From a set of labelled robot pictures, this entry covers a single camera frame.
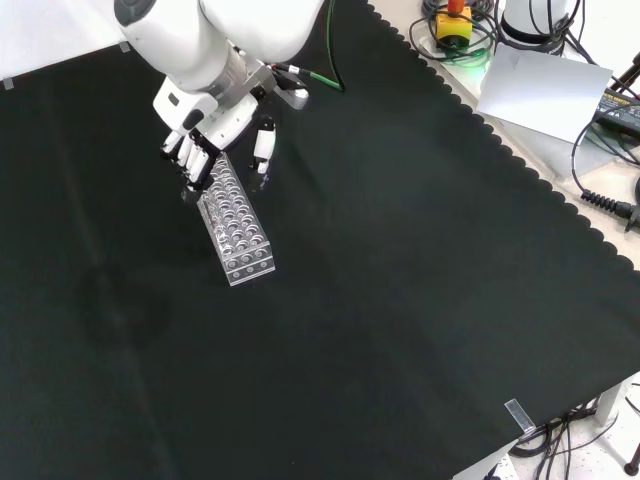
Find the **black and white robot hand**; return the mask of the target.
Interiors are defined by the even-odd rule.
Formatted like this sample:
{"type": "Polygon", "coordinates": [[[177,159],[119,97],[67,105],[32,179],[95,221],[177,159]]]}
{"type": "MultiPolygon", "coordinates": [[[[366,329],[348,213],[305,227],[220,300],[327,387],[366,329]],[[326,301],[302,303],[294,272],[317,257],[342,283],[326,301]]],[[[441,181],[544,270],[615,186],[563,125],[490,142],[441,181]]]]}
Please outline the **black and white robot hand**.
{"type": "Polygon", "coordinates": [[[165,79],[153,100],[160,119],[169,127],[160,155],[170,161],[183,181],[182,199],[195,204],[211,185],[210,174],[252,125],[268,89],[257,86],[229,109],[209,93],[185,92],[165,79]]]}

